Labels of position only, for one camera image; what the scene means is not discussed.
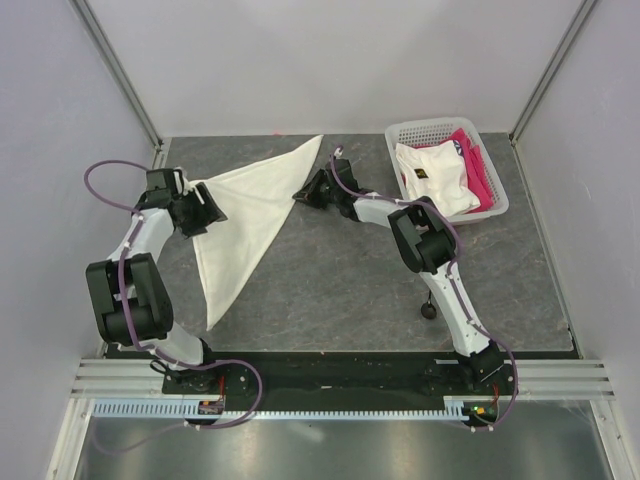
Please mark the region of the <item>cream cloth napkin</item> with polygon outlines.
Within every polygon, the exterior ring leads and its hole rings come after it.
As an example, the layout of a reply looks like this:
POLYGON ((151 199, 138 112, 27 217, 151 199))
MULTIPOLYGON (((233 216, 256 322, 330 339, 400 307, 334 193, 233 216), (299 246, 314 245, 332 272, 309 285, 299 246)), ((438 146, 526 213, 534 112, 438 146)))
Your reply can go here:
POLYGON ((206 304, 206 328, 229 310, 287 220, 323 137, 204 181, 226 215, 193 239, 206 304))

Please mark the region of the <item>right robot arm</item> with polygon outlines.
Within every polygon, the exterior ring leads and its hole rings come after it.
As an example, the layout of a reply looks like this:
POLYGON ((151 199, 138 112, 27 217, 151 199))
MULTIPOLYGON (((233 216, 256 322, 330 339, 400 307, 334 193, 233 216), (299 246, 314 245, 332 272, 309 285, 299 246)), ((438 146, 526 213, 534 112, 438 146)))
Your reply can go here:
POLYGON ((459 237, 429 198, 405 201, 364 189, 350 162, 333 157, 293 200, 315 209, 333 205, 354 222, 388 228, 403 263, 426 283, 446 321, 454 351, 463 362, 457 371, 460 386, 477 394, 493 383, 498 342, 479 320, 460 278, 459 237))

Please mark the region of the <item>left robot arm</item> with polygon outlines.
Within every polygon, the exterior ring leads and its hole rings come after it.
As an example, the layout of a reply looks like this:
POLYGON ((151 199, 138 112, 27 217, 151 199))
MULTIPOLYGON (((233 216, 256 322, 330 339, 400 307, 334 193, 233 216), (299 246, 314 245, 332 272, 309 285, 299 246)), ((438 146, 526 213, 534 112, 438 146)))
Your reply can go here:
POLYGON ((208 232, 227 216, 206 185, 189 181, 181 168, 148 169, 134 162, 107 160, 84 173, 85 187, 99 201, 130 214, 130 226, 116 249, 85 271, 89 296, 102 340, 133 348, 185 370, 185 382, 208 393, 219 382, 219 369, 207 359, 211 350, 201 338, 174 320, 174 309, 157 261, 176 232, 190 239, 208 232), (102 166, 126 165, 145 173, 146 187, 130 206, 101 195, 90 181, 102 166))

